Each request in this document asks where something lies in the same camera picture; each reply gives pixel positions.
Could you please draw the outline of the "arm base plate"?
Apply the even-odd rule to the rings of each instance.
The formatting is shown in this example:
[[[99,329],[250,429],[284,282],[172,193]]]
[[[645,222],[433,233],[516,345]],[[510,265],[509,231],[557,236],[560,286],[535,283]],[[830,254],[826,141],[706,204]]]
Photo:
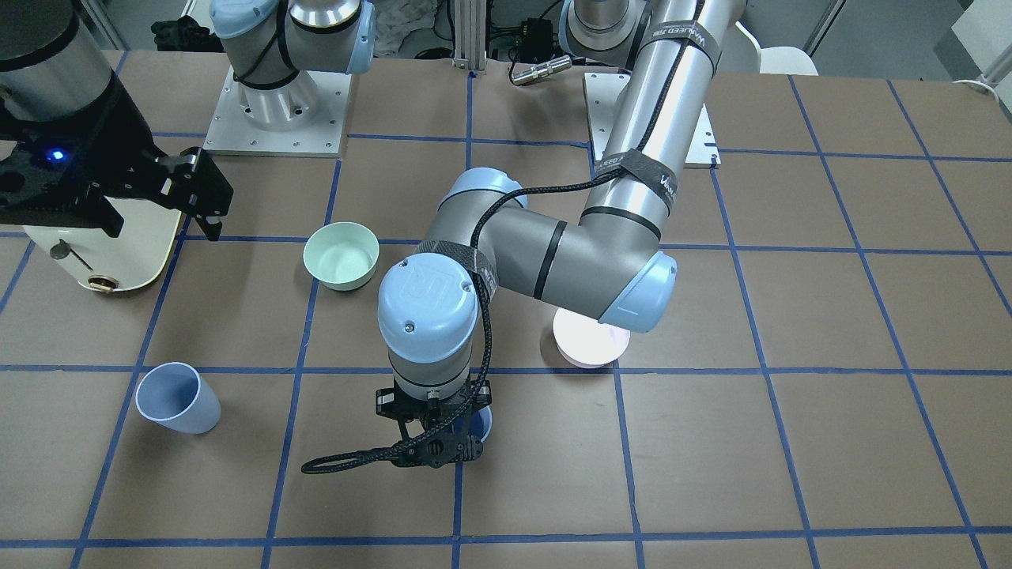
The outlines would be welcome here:
[[[352,76],[301,71],[293,82],[256,90],[230,70],[203,148],[217,155],[339,158]]]
[[[623,98],[629,75],[605,74],[600,72],[584,74],[584,94],[587,104],[587,118],[594,159],[600,161],[610,135],[614,129],[619,102]],[[702,108],[695,126],[693,140],[688,148],[685,159],[686,168],[708,168],[720,165],[716,137],[708,115],[708,109]]]

